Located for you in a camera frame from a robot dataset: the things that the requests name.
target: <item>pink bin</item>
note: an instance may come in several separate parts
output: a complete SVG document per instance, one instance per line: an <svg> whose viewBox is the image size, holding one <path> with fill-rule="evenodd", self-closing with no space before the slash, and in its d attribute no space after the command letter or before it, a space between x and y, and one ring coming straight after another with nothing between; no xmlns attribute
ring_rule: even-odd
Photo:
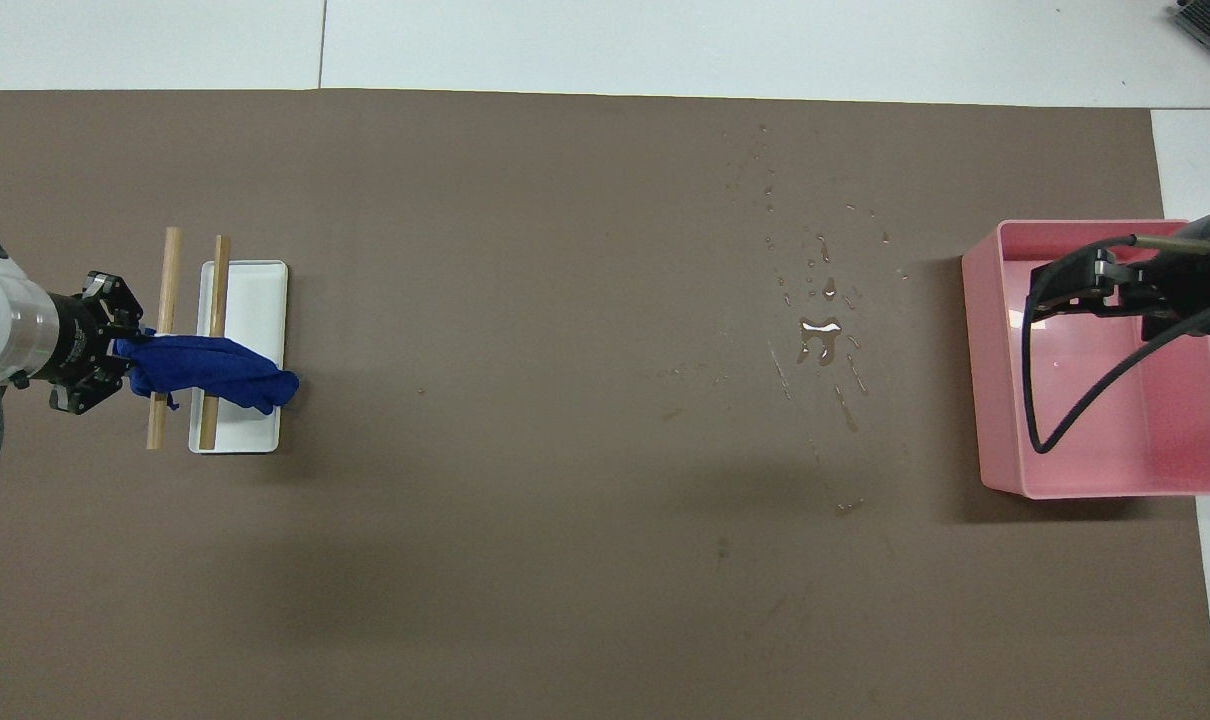
<svg viewBox="0 0 1210 720"><path fill-rule="evenodd" d="M983 484L1031 499L1210 495L1209 338L1182 336L1112 384L1047 455L1027 440L1020 323L1031 269L1180 220L1006 220L962 259ZM1118 252L1122 260L1142 250ZM1033 324L1041 437L1141 345L1139 319L1061 315Z"/></svg>

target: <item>wooden stick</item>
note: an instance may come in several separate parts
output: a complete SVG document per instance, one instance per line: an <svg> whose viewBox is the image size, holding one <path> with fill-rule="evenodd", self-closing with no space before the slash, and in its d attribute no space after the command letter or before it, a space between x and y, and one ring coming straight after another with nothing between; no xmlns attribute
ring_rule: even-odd
<svg viewBox="0 0 1210 720"><path fill-rule="evenodd" d="M209 299L209 336L221 336L227 323L227 265L231 238L220 234L213 244L213 295ZM218 432L218 397L204 393L201 402L201 450L213 450Z"/></svg>
<svg viewBox="0 0 1210 720"><path fill-rule="evenodd" d="M161 260L161 301L156 310L156 332L174 332L174 300L179 296L179 255L183 250L183 231L179 227L165 229L165 259ZM165 438L166 397L152 392L152 402L146 415L146 448L161 450Z"/></svg>

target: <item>white tray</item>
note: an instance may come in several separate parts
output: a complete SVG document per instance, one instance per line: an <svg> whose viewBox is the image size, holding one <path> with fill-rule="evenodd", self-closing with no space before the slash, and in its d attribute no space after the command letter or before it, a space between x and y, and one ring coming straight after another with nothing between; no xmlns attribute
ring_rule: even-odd
<svg viewBox="0 0 1210 720"><path fill-rule="evenodd" d="M197 334L209 332L209 296L213 263L201 269ZM224 336L267 357L277 368L286 361L286 292L289 266L281 260L232 260L227 266L227 315ZM188 450L203 455L271 453L280 443L281 409L271 415L218 401L218 433L213 450L201 450L202 388L192 388L192 420L188 426Z"/></svg>

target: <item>blue towel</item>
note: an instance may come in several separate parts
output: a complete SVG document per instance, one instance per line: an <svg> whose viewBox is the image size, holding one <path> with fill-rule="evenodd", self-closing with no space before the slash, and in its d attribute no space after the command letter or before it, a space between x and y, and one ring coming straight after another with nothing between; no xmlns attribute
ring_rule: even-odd
<svg viewBox="0 0 1210 720"><path fill-rule="evenodd" d="M198 387L209 394L254 407L270 415L298 391L298 375L224 336L140 336L117 340L116 355L133 361L129 388L134 394L169 394ZM169 397L171 409L178 405Z"/></svg>

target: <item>brown table surface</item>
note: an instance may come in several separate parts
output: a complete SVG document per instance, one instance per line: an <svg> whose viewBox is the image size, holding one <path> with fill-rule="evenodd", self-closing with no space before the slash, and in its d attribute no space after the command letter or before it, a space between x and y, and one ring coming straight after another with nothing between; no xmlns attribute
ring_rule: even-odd
<svg viewBox="0 0 1210 720"><path fill-rule="evenodd" d="M182 225L192 328L231 234L304 378L267 456L6 397L0 718L1210 718L1193 502L976 477L958 257L1159 197L1135 110L0 92L36 282Z"/></svg>

